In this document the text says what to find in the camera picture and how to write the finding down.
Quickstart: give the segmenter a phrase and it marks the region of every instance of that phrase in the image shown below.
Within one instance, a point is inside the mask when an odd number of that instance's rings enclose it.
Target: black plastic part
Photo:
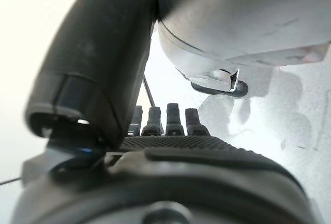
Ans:
[[[184,134],[183,126],[180,124],[179,108],[177,103],[167,105],[167,127],[165,129],[167,136],[182,136]]]
[[[161,135],[161,109],[151,107],[148,112],[147,125],[143,128],[141,136],[160,136]]]
[[[208,129],[200,123],[197,109],[186,109],[185,118],[188,136],[210,136]]]
[[[243,81],[238,81],[237,88],[233,92],[219,91],[219,90],[213,89],[213,88],[205,88],[205,87],[199,86],[194,83],[191,83],[191,86],[194,90],[196,90],[200,93],[205,93],[205,94],[209,94],[209,95],[226,95],[226,96],[242,98],[242,97],[246,96],[248,93],[248,85],[247,85],[247,83],[245,83]]]
[[[77,224],[119,208],[127,209],[130,214],[132,206],[157,201],[175,201],[225,213],[244,223],[315,223],[305,194],[288,177],[270,171],[259,173],[251,170],[251,175],[262,177],[261,180],[267,178],[270,182],[264,185],[260,194],[256,194],[237,186],[238,180],[246,179],[245,172],[240,174],[236,169],[227,169],[225,172],[223,176],[227,179],[231,176],[238,178],[223,182],[214,180],[213,175],[206,176],[207,173],[193,176],[176,173],[168,176],[137,176],[128,173],[113,175],[101,168],[54,170],[26,188],[12,223]],[[249,178],[247,184],[254,188]],[[274,204],[270,198],[277,194],[281,194],[278,198],[282,203],[280,205]]]
[[[77,0],[36,79],[25,119],[46,137],[59,118],[88,121],[111,147],[127,134],[143,79],[156,0]]]
[[[106,144],[98,140],[91,126],[61,120],[54,127],[45,152],[24,162],[23,185],[26,186],[55,168],[91,168],[105,156],[106,150]]]
[[[133,117],[128,129],[127,136],[134,137],[140,135],[142,115],[143,115],[143,108],[141,106],[136,106],[134,108]]]

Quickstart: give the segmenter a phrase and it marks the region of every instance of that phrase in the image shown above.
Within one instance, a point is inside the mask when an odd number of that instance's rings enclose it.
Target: wire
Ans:
[[[12,183],[12,182],[15,182],[15,181],[18,181],[18,180],[21,180],[21,178],[17,177],[17,178],[13,178],[13,179],[10,179],[10,180],[7,180],[7,181],[3,181],[3,182],[0,183],[0,185],[9,184],[9,183]]]

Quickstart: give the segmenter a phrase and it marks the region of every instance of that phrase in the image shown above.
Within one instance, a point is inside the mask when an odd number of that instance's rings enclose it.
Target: black plastic foot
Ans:
[[[238,81],[237,88],[233,92],[219,91],[213,88],[205,88],[194,83],[191,83],[191,86],[194,90],[209,95],[227,95],[227,96],[242,98],[246,96],[248,93],[248,85],[243,81]]]

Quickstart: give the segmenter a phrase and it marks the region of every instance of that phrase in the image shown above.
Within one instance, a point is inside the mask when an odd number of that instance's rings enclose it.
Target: black plastic tab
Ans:
[[[210,136],[208,129],[200,123],[197,109],[186,109],[185,117],[188,136]]]
[[[133,117],[128,129],[127,136],[133,137],[140,135],[142,115],[143,115],[143,108],[141,106],[136,106],[134,109]]]
[[[141,136],[160,136],[161,135],[161,109],[151,107],[148,113],[147,125],[143,128]]]
[[[167,106],[167,127],[165,130],[165,135],[167,136],[185,135],[183,126],[180,124],[179,108],[177,103],[169,103]]]

